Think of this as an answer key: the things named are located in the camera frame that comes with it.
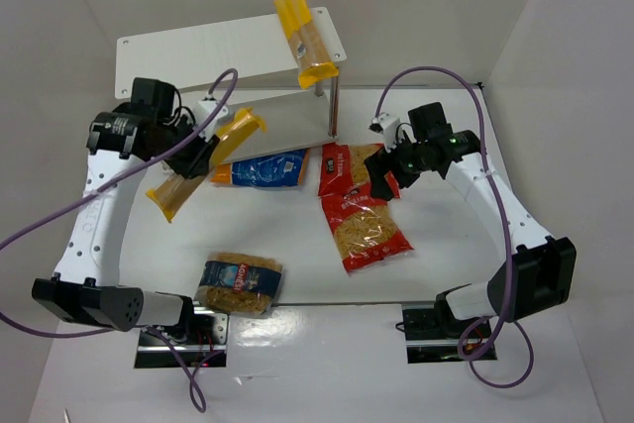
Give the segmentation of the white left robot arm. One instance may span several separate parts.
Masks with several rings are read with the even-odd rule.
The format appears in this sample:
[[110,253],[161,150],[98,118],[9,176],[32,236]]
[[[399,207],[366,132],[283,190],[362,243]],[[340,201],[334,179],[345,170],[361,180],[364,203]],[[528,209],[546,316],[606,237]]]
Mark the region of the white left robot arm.
[[189,109],[173,85],[136,78],[130,100],[89,126],[83,196],[71,207],[75,223],[52,276],[35,280],[34,300],[71,324],[188,329],[191,298],[121,284],[121,250],[147,168],[166,162],[179,178],[205,177],[219,148],[215,132],[229,116],[225,100],[211,93]]

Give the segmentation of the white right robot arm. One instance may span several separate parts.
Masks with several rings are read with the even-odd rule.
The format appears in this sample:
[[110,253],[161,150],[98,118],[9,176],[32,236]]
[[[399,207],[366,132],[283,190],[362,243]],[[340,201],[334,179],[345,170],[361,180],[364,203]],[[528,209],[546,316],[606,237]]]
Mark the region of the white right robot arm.
[[365,161],[371,196],[394,198],[390,175],[403,189],[422,173],[436,172],[472,207],[501,259],[490,280],[437,295],[435,311],[443,326],[492,316],[516,322],[565,303],[577,258],[571,240],[555,238],[530,216],[482,151],[476,133],[454,131],[441,103],[412,109],[408,119],[410,133],[387,113],[370,123],[383,138],[382,147]]

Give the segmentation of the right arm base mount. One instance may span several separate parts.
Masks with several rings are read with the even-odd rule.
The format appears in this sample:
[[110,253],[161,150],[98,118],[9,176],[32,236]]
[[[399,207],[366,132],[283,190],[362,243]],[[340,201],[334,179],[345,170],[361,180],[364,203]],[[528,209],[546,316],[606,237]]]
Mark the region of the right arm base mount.
[[407,362],[439,364],[459,362],[458,339],[473,322],[444,324],[432,302],[406,303],[394,328],[405,338]]

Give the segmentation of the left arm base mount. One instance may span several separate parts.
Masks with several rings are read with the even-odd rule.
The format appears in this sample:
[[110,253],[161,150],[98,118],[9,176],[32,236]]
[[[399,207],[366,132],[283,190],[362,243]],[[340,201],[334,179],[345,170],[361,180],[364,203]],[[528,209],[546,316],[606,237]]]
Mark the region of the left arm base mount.
[[[161,334],[170,341],[190,369],[193,370],[197,365],[203,368],[224,368],[227,362],[229,316],[200,307],[197,307],[195,312],[199,317],[204,316],[207,327],[195,330],[189,336],[183,333],[168,334],[164,330],[161,330]],[[175,369],[178,368],[178,362],[161,339],[142,330],[139,334],[134,368]]]

